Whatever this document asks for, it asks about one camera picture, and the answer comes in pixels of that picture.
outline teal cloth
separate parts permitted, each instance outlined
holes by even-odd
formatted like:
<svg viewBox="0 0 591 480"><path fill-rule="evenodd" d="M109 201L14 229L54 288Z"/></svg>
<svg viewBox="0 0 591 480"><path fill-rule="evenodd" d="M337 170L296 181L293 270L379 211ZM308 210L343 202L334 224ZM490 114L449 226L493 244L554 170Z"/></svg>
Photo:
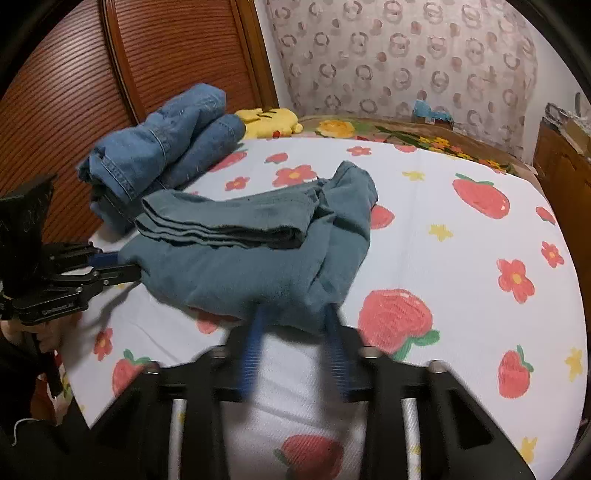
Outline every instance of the teal cloth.
<svg viewBox="0 0 591 480"><path fill-rule="evenodd" d="M323 309L344 301L369 248L378 200L369 174L343 162L330 180L225 202L160 190L143 199L137 235L119 253L142 282L178 307L320 334Z"/></svg>

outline red flower print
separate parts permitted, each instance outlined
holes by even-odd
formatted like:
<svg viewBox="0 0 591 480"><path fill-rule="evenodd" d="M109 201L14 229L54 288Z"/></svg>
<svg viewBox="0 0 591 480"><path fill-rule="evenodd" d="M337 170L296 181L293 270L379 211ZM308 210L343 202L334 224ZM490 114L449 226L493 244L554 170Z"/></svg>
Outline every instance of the red flower print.
<svg viewBox="0 0 591 480"><path fill-rule="evenodd" d="M300 165L296 168L281 168L275 172L277 178L273 180L274 187L285 187L288 185L298 185L305 180L316 178L316 172L309 165Z"/></svg>
<svg viewBox="0 0 591 480"><path fill-rule="evenodd" d="M363 301L358 329L367 345L404 360L413 344L432 345L439 331L431 329L431 310L408 290L374 290Z"/></svg>
<svg viewBox="0 0 591 480"><path fill-rule="evenodd" d="M372 230L387 227L392 223L392 220L394 220L394 214L387 208L381 205L374 205L374 208L371 209L370 227Z"/></svg>
<svg viewBox="0 0 591 480"><path fill-rule="evenodd" d="M111 343L111 337L113 336L113 329L106 328L101 330L95 339L94 354L97 356L99 362L103 361L105 355L109 355L113 351L113 344Z"/></svg>
<svg viewBox="0 0 591 480"><path fill-rule="evenodd" d="M273 453L293 480L332 480L343 463L343 446L319 435L292 435Z"/></svg>
<svg viewBox="0 0 591 480"><path fill-rule="evenodd" d="M218 171L223 168L229 167L230 165L234 165L235 163L241 161L244 157L246 157L246 150L239 150L237 152L230 153L220 163L210 168L209 171Z"/></svg>
<svg viewBox="0 0 591 480"><path fill-rule="evenodd" d="M556 265L564 265L564 258L560 256L558 253L558 248L556 245L547 244L546 242L542 242L542 255L548 261L548 265L552 268L556 268Z"/></svg>
<svg viewBox="0 0 591 480"><path fill-rule="evenodd" d="M414 147L412 145L394 145L394 148L396 150L400 150L403 153L412 153L417 151L417 147Z"/></svg>
<svg viewBox="0 0 591 480"><path fill-rule="evenodd" d="M552 225L556 225L556 220L554 220L552 214L544 207L536 207L535 212L540 216L540 218L543 221L550 222Z"/></svg>
<svg viewBox="0 0 591 480"><path fill-rule="evenodd" d="M281 152L268 156L265 163L281 163L285 160L287 160L287 153Z"/></svg>
<svg viewBox="0 0 591 480"><path fill-rule="evenodd" d="M503 291L513 291L517 303L525 303L535 293L534 284L525 276L525 265L521 260L497 260L501 271L499 286Z"/></svg>
<svg viewBox="0 0 591 480"><path fill-rule="evenodd" d="M220 322L236 322L239 319L230 315L216 315L201 309L191 309L197 313L197 328L205 335L209 335L217 330Z"/></svg>
<svg viewBox="0 0 591 480"><path fill-rule="evenodd" d="M236 177L234 180L226 183L226 192L229 192L230 190L243 190L244 187L246 187L248 180L250 180L249 177Z"/></svg>
<svg viewBox="0 0 591 480"><path fill-rule="evenodd" d="M148 356L134 359L134 355L130 350L123 351L123 358L120 359L113 369L112 387L113 393L117 396L131 381L142 371L144 364L150 361Z"/></svg>
<svg viewBox="0 0 591 480"><path fill-rule="evenodd" d="M356 146L348 148L347 152L349 152L354 157L358 157L360 155L371 155L371 148Z"/></svg>

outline strawberry print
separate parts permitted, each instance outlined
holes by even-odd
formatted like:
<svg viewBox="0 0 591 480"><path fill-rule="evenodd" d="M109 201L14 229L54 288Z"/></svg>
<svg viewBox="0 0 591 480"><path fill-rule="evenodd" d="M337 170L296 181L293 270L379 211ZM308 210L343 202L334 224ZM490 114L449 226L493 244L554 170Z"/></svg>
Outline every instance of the strawberry print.
<svg viewBox="0 0 591 480"><path fill-rule="evenodd" d="M433 315L421 299L408 290L374 290L363 301L358 329L366 344L402 361L413 344L439 341Z"/></svg>
<svg viewBox="0 0 591 480"><path fill-rule="evenodd" d="M540 218L543 221L550 222L552 225L556 225L556 220L554 219L552 214L544 207L536 207L535 212L540 216Z"/></svg>
<svg viewBox="0 0 591 480"><path fill-rule="evenodd" d="M413 145L394 145L394 148L402 153L416 152L418 149Z"/></svg>
<svg viewBox="0 0 591 480"><path fill-rule="evenodd" d="M379 228L386 228L394 220L394 214L386 207L381 205L374 205L371 209L370 228L377 230Z"/></svg>
<svg viewBox="0 0 591 480"><path fill-rule="evenodd" d="M501 219L509 213L509 200L491 181L475 181L456 173L452 185L460 198L487 217Z"/></svg>
<svg viewBox="0 0 591 480"><path fill-rule="evenodd" d="M548 265L556 268L557 265L564 265L564 258L558 253L558 248L554 244L542 242L542 255L548 261Z"/></svg>
<svg viewBox="0 0 591 480"><path fill-rule="evenodd" d="M243 190L249 180L249 177L236 177L234 180L226 183L225 190L226 192L229 192L230 190Z"/></svg>
<svg viewBox="0 0 591 480"><path fill-rule="evenodd" d="M349 152L354 157L358 157L360 155L371 155L371 148L356 146L348 148L347 152Z"/></svg>
<svg viewBox="0 0 591 480"><path fill-rule="evenodd" d="M220 163L214 165L209 171L218 171L223 168L227 168L230 165L234 165L235 163L241 161L246 157L246 150L239 150L237 152L230 153L226 158L224 158Z"/></svg>
<svg viewBox="0 0 591 480"><path fill-rule="evenodd" d="M205 335L215 332L220 322L236 322L239 320L230 315L216 315L215 313L209 313L205 310L195 308L191 310L196 314L195 319L197 320L198 330Z"/></svg>
<svg viewBox="0 0 591 480"><path fill-rule="evenodd" d="M282 163L282 162L285 162L287 160L287 158L288 158L288 155L285 152L276 153L274 155L269 155L265 159L265 163Z"/></svg>
<svg viewBox="0 0 591 480"><path fill-rule="evenodd" d="M316 172L309 165L300 165L296 168L281 168L275 172L277 178L273 180L274 187L286 187L298 185L305 180L316 178Z"/></svg>
<svg viewBox="0 0 591 480"><path fill-rule="evenodd" d="M109 355L113 351L113 344L111 343L112 336L112 328L106 328L105 330L101 330L96 335L95 348L93 350L93 353L96 355L96 359L99 362L102 362L105 355Z"/></svg>
<svg viewBox="0 0 591 480"><path fill-rule="evenodd" d="M535 293L534 284L525 276L525 265L521 260L497 260L496 266L501 271L499 286L503 291L512 291L517 303L525 303L527 297Z"/></svg>
<svg viewBox="0 0 591 480"><path fill-rule="evenodd" d="M504 398L519 398L530 387L534 367L525 361L521 345L509 350L499 365L499 393Z"/></svg>
<svg viewBox="0 0 591 480"><path fill-rule="evenodd" d="M129 385L142 370L142 366L149 361L150 358L147 356L135 360L130 350L124 350L123 358L115 364L115 368L113 369L112 387L115 396L125 390L125 387L127 387L127 385Z"/></svg>
<svg viewBox="0 0 591 480"><path fill-rule="evenodd" d="M319 435L292 435L273 453L288 467L286 480L332 480L343 463L343 446Z"/></svg>

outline bed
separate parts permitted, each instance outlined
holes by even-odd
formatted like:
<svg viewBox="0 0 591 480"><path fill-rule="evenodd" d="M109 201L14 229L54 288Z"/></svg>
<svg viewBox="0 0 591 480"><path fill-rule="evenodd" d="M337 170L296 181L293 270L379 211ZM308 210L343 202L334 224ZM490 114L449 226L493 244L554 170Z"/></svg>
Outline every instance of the bed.
<svg viewBox="0 0 591 480"><path fill-rule="evenodd" d="M447 361L537 478L551 478L579 427L585 323L568 249L532 185L407 145L291 138L245 141L186 191L225 200L330 177L343 160L366 169L379 194L371 246L341 308L346 323L359 324L366 341L385 351L401 335L413 338L394 352L402 361ZM91 240L113 250L128 238L113 241L101 228ZM422 316L406 317L396 331L372 323L376 315L395 317L399 301L420 305ZM172 308L141 284L111 287L91 301L64 343L65 382L92 424L137 365L147 358L187 362L223 343L232 321ZM405 411L410 475L418 479L413 406ZM227 404L224 415L232 478L282 478L290 468L297 474L298 465L280 461L292 443L319 456L310 461L330 472L319 478L358 476L365 407L339 401L315 338L267 334L252 401ZM174 438L181 404L173 419ZM170 478L178 475L177 456L173 447Z"/></svg>

